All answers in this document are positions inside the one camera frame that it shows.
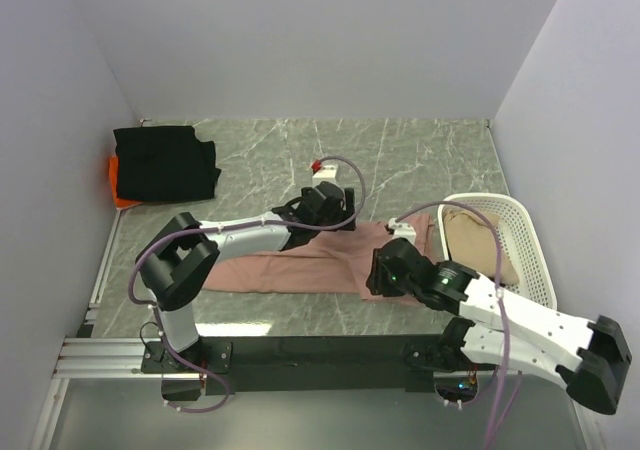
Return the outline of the white plastic laundry basket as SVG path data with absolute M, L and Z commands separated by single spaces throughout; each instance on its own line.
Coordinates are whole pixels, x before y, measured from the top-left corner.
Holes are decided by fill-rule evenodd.
M 540 305 L 556 309 L 554 287 L 534 225 L 525 207 L 509 196 L 495 193 L 461 193 L 447 199 L 481 212 L 497 231 L 501 243 L 501 285 Z M 443 224 L 446 207 L 457 206 L 441 205 L 437 210 L 444 258 L 450 260 Z

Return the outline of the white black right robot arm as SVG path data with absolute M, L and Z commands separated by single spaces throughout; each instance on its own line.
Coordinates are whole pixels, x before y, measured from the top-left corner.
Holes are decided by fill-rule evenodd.
M 560 386 L 596 413 L 617 412 L 632 355 L 615 320 L 564 314 L 457 262 L 434 264 L 404 238 L 374 250 L 366 285 L 375 296 L 412 297 L 451 314 L 434 347 L 410 351 L 410 366 L 454 372 L 504 364 Z

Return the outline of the aluminium frame rail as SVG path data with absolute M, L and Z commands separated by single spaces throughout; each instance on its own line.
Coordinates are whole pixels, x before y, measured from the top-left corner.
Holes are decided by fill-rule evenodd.
M 104 294 L 114 241 L 119 233 L 121 212 L 117 211 L 100 263 L 94 288 L 83 324 L 97 319 Z M 36 430 L 29 449 L 49 449 L 68 386 L 72 379 L 142 379 L 151 378 L 140 373 L 139 353 L 142 344 L 132 338 L 68 338 L 62 344 L 51 377 Z M 595 414 L 573 404 L 585 449 L 605 449 Z

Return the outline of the folded black t-shirt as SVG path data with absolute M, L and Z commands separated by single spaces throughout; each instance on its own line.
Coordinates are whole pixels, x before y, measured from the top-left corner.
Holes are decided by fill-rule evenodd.
M 114 138 L 121 198 L 165 204 L 215 197 L 221 175 L 216 145 L 200 140 L 194 127 L 119 128 Z

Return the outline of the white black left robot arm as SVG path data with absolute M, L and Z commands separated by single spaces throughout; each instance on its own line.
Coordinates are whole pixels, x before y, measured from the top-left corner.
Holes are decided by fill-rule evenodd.
M 186 372 L 205 361 L 192 301 L 217 263 L 308 244 L 323 231 L 355 229 L 355 190 L 323 181 L 253 218 L 205 223 L 189 212 L 174 217 L 138 255 L 134 277 L 166 339 L 164 359 Z

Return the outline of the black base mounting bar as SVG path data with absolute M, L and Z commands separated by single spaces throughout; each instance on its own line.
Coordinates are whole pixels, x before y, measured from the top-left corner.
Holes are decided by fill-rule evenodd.
M 439 335 L 204 337 L 204 367 L 234 393 L 403 389 L 434 391 L 436 373 L 490 370 Z

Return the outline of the beige garment in basket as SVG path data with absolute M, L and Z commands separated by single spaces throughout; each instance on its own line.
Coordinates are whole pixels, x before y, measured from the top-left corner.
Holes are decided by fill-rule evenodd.
M 493 233 L 484 221 L 468 210 L 446 207 L 443 224 L 450 258 L 494 278 L 497 250 Z

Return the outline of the folded orange t-shirt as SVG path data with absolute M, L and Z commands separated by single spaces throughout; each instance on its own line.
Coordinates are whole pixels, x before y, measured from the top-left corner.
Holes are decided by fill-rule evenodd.
M 124 210 L 141 205 L 141 202 L 121 198 L 118 195 L 118 157 L 113 155 L 108 158 L 108 178 L 111 188 L 113 203 L 118 210 Z

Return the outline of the pink printed t-shirt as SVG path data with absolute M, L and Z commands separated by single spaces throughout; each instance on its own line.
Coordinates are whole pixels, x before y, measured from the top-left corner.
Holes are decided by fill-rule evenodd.
M 366 286 L 373 251 L 392 235 L 384 221 L 360 221 L 353 231 L 322 232 L 308 244 L 217 263 L 203 288 L 226 293 L 353 294 L 382 301 Z

